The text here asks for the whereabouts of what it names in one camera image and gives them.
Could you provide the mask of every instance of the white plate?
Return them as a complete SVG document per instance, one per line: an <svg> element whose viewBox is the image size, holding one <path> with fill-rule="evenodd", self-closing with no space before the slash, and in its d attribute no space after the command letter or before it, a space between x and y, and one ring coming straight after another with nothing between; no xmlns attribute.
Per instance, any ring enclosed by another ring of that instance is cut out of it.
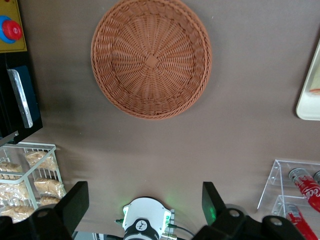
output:
<svg viewBox="0 0 320 240"><path fill-rule="evenodd" d="M320 95L309 92L312 80L320 64L320 41L316 48L308 75L302 89L302 93L296 107L296 114L303 120L320 121Z"/></svg>

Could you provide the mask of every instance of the coca-cola logo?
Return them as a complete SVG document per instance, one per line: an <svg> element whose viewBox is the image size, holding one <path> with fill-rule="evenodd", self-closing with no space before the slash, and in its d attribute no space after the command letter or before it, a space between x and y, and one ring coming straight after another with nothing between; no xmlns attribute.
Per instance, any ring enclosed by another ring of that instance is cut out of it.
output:
<svg viewBox="0 0 320 240"><path fill-rule="evenodd" d="M306 188L303 191L303 196L309 200L312 196L320 197L320 187L319 186L314 186L311 188Z"/></svg>

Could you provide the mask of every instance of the blue button base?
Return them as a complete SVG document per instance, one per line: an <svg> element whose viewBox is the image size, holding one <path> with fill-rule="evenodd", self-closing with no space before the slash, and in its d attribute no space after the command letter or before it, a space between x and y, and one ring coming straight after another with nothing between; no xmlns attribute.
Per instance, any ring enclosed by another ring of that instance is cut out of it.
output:
<svg viewBox="0 0 320 240"><path fill-rule="evenodd" d="M4 34L4 31L2 30L2 24L6 20L11 20L11 18L9 18L7 16L3 16L3 15L0 16L0 39L7 44L14 44L16 42L16 40L11 40L11 39L7 38L6 35Z"/></svg>

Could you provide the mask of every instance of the clear acrylic stand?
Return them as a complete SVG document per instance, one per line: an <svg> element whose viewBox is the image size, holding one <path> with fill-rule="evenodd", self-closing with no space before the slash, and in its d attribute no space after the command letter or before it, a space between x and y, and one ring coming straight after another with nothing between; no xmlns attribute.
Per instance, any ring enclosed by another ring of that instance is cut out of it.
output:
<svg viewBox="0 0 320 240"><path fill-rule="evenodd" d="M285 217L284 203L297 205L314 233L320 238L320 212L314 210L303 198L299 189L289 179L289 172L294 168L305 168L311 175L320 171L320 163L275 160L266 181L258 204L258 212L262 215Z"/></svg>

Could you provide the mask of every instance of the green led light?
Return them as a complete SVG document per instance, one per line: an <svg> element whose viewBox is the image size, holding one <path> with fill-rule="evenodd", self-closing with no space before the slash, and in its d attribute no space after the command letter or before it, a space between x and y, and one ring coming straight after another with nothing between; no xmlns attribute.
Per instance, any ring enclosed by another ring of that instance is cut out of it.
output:
<svg viewBox="0 0 320 240"><path fill-rule="evenodd" d="M166 211L164 213L164 218L163 218L163 229L165 230L170 223L170 218L171 218L171 212Z"/></svg>
<svg viewBox="0 0 320 240"><path fill-rule="evenodd" d="M212 222L214 223L217 219L216 209L214 207L210 207L210 213L211 213Z"/></svg>

